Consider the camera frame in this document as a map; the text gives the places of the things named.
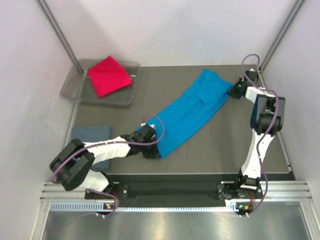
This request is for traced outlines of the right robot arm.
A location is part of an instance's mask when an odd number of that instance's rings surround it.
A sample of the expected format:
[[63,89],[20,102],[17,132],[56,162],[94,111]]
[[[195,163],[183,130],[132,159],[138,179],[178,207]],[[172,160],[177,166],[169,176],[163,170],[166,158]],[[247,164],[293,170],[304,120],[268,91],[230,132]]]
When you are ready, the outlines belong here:
[[275,97],[265,88],[255,87],[259,79],[256,70],[250,69],[244,73],[245,76],[239,78],[228,91],[228,95],[234,99],[244,97],[253,103],[250,117],[251,143],[233,185],[233,192],[239,198],[259,193],[263,161],[270,143],[283,127],[286,105],[284,97]]

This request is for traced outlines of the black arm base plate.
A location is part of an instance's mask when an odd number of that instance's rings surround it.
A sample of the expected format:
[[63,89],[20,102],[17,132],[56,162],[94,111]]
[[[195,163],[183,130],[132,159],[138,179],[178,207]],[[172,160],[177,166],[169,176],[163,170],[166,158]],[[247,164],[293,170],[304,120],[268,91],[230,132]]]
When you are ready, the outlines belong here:
[[85,198],[88,200],[106,199],[106,194],[119,200],[130,200],[140,196],[192,196],[209,197],[213,200],[260,199],[262,188],[238,188],[233,182],[121,182],[110,183],[102,190],[88,189]]

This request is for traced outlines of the bright blue t-shirt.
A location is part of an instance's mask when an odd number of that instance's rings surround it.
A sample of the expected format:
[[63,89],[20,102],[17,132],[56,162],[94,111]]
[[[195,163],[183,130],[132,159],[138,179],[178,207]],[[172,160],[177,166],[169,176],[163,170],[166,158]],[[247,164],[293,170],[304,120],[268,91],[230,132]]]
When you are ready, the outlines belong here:
[[199,131],[225,104],[232,83],[204,69],[174,102],[147,121],[155,125],[159,158],[164,159]]

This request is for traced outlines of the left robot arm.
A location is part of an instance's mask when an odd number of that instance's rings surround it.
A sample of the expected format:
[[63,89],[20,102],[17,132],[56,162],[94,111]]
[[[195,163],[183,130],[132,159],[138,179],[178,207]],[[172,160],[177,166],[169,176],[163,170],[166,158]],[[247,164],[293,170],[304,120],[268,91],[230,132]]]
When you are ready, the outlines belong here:
[[143,123],[131,134],[99,142],[70,141],[50,163],[51,182],[61,184],[65,191],[86,189],[88,199],[115,197],[113,184],[102,170],[92,166],[106,160],[126,158],[141,153],[146,158],[157,159],[158,140],[155,124]]

